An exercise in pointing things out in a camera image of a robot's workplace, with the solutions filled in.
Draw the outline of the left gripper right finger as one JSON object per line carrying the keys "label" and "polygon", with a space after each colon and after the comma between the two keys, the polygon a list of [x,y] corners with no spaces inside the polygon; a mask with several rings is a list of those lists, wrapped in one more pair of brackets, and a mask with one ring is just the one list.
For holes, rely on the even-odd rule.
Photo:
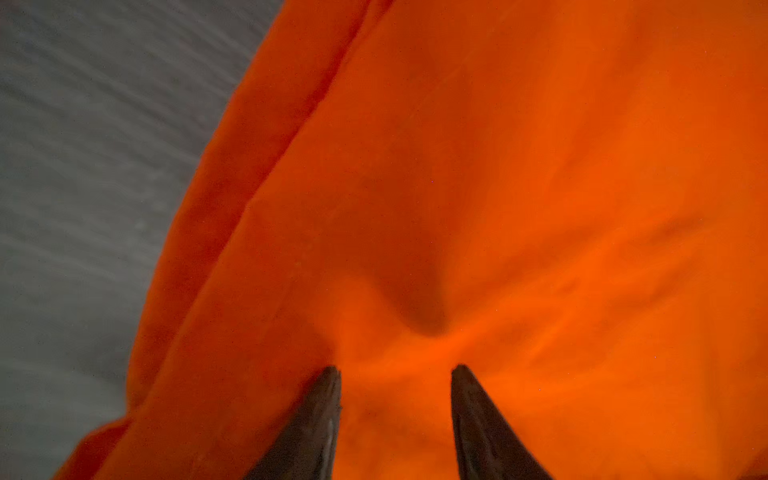
{"label": "left gripper right finger", "polygon": [[451,415],[460,479],[552,479],[466,365],[451,373]]}

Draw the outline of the orange shorts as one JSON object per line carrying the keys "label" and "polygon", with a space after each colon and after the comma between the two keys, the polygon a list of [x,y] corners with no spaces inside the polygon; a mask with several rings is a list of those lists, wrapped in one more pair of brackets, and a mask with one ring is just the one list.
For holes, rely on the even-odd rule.
{"label": "orange shorts", "polygon": [[763,1],[288,1],[61,479],[452,479],[469,366],[563,479],[767,475]]}

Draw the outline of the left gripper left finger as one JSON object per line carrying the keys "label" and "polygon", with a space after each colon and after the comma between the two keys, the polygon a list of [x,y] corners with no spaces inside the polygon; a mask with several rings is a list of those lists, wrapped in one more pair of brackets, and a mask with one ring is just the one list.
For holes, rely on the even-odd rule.
{"label": "left gripper left finger", "polygon": [[341,372],[328,366],[317,376],[290,421],[245,478],[329,480],[341,417]]}

